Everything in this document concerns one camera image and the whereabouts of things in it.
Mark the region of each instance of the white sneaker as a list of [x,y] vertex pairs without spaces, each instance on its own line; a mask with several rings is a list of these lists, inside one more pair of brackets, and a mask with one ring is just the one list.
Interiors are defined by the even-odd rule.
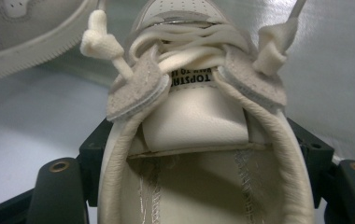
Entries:
[[79,42],[97,0],[0,0],[0,78]]
[[122,47],[96,10],[81,51],[111,87],[99,222],[313,223],[305,163],[277,75],[303,6],[263,27],[260,52],[208,0],[149,1]]

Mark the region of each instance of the suede panel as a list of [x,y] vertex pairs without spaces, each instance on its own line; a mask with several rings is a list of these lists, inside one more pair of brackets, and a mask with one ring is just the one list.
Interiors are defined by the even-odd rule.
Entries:
[[163,74],[156,62],[157,46],[146,51],[134,67],[134,76],[126,81],[118,76],[113,83],[108,96],[107,118],[109,120],[131,116],[146,106],[157,96]]
[[278,75],[266,76],[254,71],[251,58],[241,50],[225,46],[226,64],[219,72],[228,83],[250,100],[266,106],[285,106],[287,97]]

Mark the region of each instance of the perforated leather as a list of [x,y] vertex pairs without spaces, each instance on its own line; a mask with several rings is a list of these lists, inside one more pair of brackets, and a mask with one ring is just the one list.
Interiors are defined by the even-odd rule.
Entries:
[[29,0],[4,0],[4,9],[10,18],[26,15]]
[[156,0],[147,10],[144,21],[168,11],[199,12],[209,17],[223,18],[206,0]]

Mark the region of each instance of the white shoelace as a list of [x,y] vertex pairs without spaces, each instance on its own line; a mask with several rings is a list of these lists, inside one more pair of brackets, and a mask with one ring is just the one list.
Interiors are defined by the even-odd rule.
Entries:
[[[286,61],[285,51],[291,45],[297,30],[297,17],[305,0],[298,0],[286,23],[263,27],[259,31],[259,56],[253,68],[272,76]],[[249,52],[249,42],[230,24],[219,23],[207,28],[179,24],[159,24],[145,29],[134,41],[129,57],[135,63],[149,43],[161,44],[159,66],[164,74],[185,67],[204,69],[224,65],[226,52],[223,45],[232,45]],[[81,52],[89,57],[112,61],[121,76],[129,81],[134,72],[123,59],[124,50],[114,35],[107,33],[104,10],[95,10],[84,33]]]

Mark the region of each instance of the black holder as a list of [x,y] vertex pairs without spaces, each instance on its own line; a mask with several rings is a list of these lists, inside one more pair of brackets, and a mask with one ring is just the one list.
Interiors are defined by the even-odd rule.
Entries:
[[[332,163],[334,149],[289,119],[303,152],[315,208],[328,203],[326,224],[355,224],[355,161]],[[88,223],[86,202],[97,206],[100,169],[112,123],[103,120],[76,159],[44,165],[35,189],[0,204],[0,223]]]

